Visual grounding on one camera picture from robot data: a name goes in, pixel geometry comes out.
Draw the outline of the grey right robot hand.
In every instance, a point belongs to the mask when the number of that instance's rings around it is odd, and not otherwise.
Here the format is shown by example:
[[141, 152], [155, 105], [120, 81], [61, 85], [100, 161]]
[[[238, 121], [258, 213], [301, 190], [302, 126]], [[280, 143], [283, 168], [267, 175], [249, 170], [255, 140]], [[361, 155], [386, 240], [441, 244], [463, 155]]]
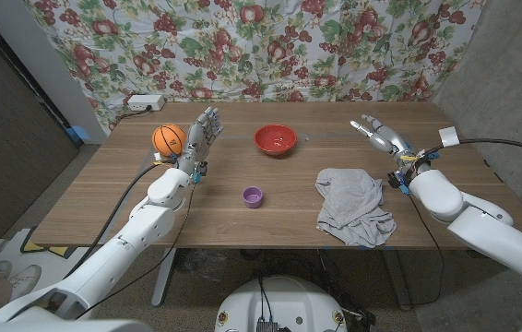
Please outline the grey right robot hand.
[[361, 135], [365, 136], [373, 147], [390, 155], [400, 168], [408, 167], [417, 160], [416, 153], [395, 130], [383, 125], [371, 115], [363, 114], [362, 119], [370, 127], [354, 120], [350, 120], [350, 125]]

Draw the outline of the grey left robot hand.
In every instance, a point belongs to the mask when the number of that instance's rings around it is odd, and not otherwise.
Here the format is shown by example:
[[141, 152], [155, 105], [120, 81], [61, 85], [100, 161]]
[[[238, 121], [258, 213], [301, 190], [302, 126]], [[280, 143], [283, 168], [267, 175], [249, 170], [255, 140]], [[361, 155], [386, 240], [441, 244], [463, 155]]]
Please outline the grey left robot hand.
[[223, 130], [219, 120], [219, 109], [207, 107], [191, 124], [181, 156], [178, 159], [178, 168], [192, 174], [196, 166], [202, 163], [210, 147]]

